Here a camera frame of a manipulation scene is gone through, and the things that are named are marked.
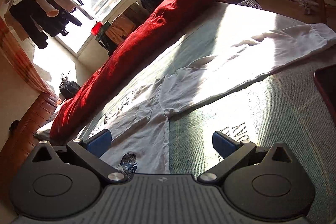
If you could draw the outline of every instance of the metal screw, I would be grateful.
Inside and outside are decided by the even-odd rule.
[[[109,174],[107,178],[113,181],[120,181],[120,180],[123,180],[125,176],[122,173],[114,172],[114,173]]]
[[[217,178],[214,173],[203,173],[199,176],[199,178],[203,181],[213,181]]]

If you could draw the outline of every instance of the white shirt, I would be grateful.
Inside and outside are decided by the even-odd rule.
[[[111,148],[101,159],[128,176],[169,173],[169,118],[240,85],[323,51],[336,42],[324,24],[265,32],[178,69],[175,74],[131,91],[115,113],[106,115]]]

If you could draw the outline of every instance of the red blanket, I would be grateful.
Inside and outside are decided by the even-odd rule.
[[[54,140],[71,137],[142,60],[168,42],[214,1],[164,0],[84,83],[75,97],[63,104],[51,127],[50,137]]]

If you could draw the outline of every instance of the wire basket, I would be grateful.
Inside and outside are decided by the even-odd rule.
[[[259,5],[259,3],[256,2],[255,0],[244,0],[244,1],[240,2],[240,3],[238,3],[238,5],[247,6],[247,7],[251,7],[251,8],[262,10],[262,8]]]

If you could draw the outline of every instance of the backpack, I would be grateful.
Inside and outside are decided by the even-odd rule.
[[[76,82],[69,81],[67,76],[62,77],[62,83],[59,85],[59,91],[67,100],[73,98],[80,88]]]

